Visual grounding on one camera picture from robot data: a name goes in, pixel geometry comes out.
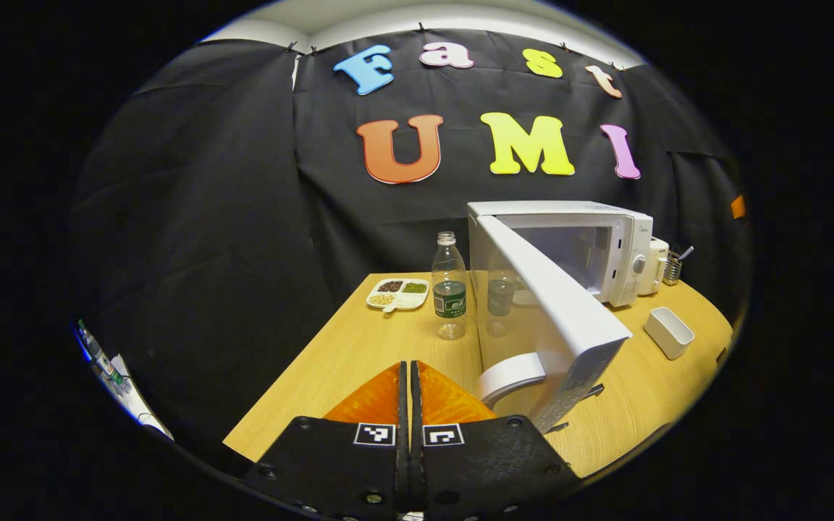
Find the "bottle cap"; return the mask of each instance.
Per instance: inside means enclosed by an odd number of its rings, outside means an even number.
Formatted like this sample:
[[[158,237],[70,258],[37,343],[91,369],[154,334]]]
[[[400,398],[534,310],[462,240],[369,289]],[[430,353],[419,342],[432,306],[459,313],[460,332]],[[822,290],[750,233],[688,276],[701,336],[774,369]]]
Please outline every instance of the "bottle cap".
[[[437,244],[439,246],[450,246],[456,244],[455,232],[440,232],[437,234]]]

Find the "blue letter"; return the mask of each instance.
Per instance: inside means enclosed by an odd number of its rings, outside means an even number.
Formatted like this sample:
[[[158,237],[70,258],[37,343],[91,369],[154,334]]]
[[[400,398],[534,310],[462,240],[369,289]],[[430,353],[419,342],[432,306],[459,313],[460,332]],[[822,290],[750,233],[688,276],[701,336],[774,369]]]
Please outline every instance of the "blue letter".
[[[382,85],[391,83],[391,80],[395,78],[392,74],[382,74],[376,70],[391,70],[391,60],[381,56],[390,52],[391,47],[389,46],[371,46],[361,53],[337,63],[337,65],[334,65],[334,70],[343,70],[343,72],[350,74],[350,78],[356,80],[358,86],[360,86],[356,89],[356,92],[358,95],[364,96]],[[367,57],[373,55],[379,56],[375,56],[367,62]]]

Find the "colorful foam letter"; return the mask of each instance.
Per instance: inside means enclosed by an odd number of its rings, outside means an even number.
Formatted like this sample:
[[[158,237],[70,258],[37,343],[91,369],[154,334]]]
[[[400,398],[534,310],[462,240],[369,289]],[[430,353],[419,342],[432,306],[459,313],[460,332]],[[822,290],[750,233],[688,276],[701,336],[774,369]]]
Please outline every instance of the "colorful foam letter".
[[[486,112],[481,121],[491,127],[494,139],[494,174],[517,174],[520,163],[513,160],[513,151],[526,166],[526,171],[536,171],[539,155],[543,155],[542,171],[553,175],[575,174],[575,165],[568,162],[565,143],[562,141],[562,122],[549,116],[538,116],[533,129],[526,131],[511,115],[503,112]]]
[[[457,69],[468,69],[474,65],[469,59],[469,50],[466,46],[451,42],[433,42],[424,46],[426,53],[420,55],[420,60],[427,65],[442,67],[451,65]]]
[[[610,74],[603,72],[603,69],[600,69],[596,65],[589,65],[585,67],[585,70],[593,74],[594,78],[598,82],[598,85],[600,85],[600,87],[602,87],[602,89],[605,90],[606,93],[609,93],[610,96],[613,96],[613,98],[623,97],[623,93],[616,90],[615,87],[613,87],[613,85],[610,85],[610,82],[612,82],[613,79],[610,77]]]
[[[337,63],[337,65],[334,65],[334,70],[343,70],[350,75],[350,78],[356,80],[358,85],[356,93],[364,96],[382,85],[391,83],[391,80],[395,78],[394,74],[378,72],[378,69],[391,70],[391,60],[383,56],[390,52],[391,47],[389,46],[371,46],[361,53]],[[373,59],[366,61],[369,56],[372,56]]]
[[[417,129],[420,144],[420,158],[410,165],[395,161],[395,149],[391,132],[397,129],[397,122],[382,119],[369,122],[356,129],[362,136],[362,151],[365,169],[376,181],[397,185],[400,182],[423,181],[439,168],[439,126],[443,118],[436,114],[424,114],[408,119],[408,125]]]
[[[549,78],[562,78],[562,68],[555,63],[555,56],[550,55],[546,51],[537,51],[536,49],[524,49],[523,57],[528,62],[526,66],[539,74],[540,76],[549,76]]]
[[[633,155],[629,153],[629,144],[626,144],[626,130],[616,125],[600,125],[600,129],[610,139],[613,147],[613,154],[616,155],[616,175],[624,179],[638,179],[642,173],[633,163]]]

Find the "white wall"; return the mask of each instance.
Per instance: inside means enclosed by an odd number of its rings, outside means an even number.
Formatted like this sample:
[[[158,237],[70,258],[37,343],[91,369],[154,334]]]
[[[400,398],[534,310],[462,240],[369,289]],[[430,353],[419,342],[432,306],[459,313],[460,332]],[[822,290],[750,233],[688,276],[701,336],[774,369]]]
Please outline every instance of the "white wall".
[[[553,44],[565,42],[569,49],[601,62],[613,62],[618,68],[623,69],[645,63],[645,60],[632,49],[571,14],[567,14],[565,24],[560,24],[532,14],[469,4],[423,4],[388,9],[351,20],[338,20],[332,26],[311,35],[271,21],[244,17],[211,34],[205,41],[244,38],[279,46],[298,41],[296,49],[310,52],[311,46],[323,49],[364,36],[415,30],[418,27],[417,22],[423,23],[426,29],[492,30]]]

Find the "plate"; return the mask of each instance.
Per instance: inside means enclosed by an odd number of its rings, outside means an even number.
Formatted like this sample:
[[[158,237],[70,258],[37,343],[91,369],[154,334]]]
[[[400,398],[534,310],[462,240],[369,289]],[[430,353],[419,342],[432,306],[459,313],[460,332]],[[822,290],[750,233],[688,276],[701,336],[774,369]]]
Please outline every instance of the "plate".
[[[397,288],[397,291],[379,291],[378,288],[382,287],[382,284],[389,283],[390,281],[400,281],[401,286]],[[423,293],[404,293],[404,288],[407,287],[408,283],[410,284],[423,284],[424,292]],[[424,300],[426,300],[427,294],[430,293],[430,283],[429,281],[423,279],[408,279],[408,278],[390,278],[390,279],[382,279],[375,284],[375,287],[371,288],[371,291],[368,293],[368,297],[365,297],[365,303],[372,308],[384,309],[385,306],[388,306],[392,303],[395,304],[396,310],[413,310],[416,308],[421,307],[423,305]],[[375,296],[388,296],[391,297],[391,300],[388,303],[372,303],[371,298]]]

